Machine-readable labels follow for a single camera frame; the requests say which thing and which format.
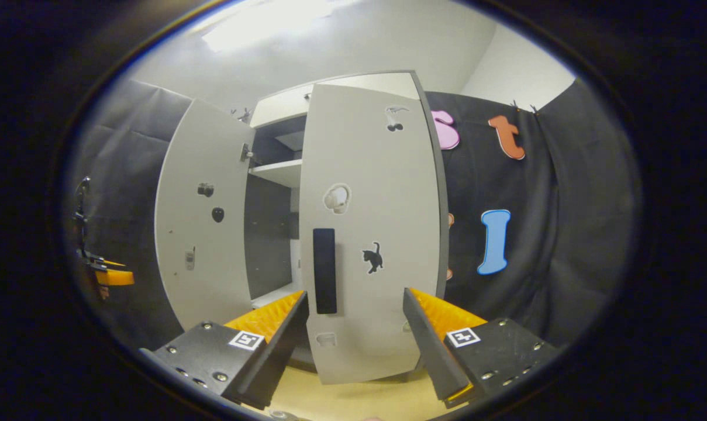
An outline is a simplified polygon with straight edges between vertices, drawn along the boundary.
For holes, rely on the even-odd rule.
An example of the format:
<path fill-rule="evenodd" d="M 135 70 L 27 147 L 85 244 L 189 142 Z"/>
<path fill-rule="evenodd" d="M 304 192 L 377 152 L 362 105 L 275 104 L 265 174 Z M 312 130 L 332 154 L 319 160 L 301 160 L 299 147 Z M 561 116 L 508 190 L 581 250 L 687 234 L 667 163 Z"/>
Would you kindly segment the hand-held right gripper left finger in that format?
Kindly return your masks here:
<path fill-rule="evenodd" d="M 203 320 L 140 354 L 179 386 L 219 404 L 259 410 L 271 399 L 305 336 L 308 297 L 297 291 L 228 323 Z"/>

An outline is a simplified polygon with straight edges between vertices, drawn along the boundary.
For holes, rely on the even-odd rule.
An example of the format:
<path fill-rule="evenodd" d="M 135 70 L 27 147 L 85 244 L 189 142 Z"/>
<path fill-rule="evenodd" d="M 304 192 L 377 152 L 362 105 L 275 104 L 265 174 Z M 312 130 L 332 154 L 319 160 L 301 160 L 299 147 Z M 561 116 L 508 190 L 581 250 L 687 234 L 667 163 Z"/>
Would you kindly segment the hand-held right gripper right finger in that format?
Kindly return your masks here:
<path fill-rule="evenodd" d="M 485 320 L 414 288 L 402 311 L 438 400 L 447 408 L 481 402 L 545 368 L 556 346 L 510 318 Z"/>

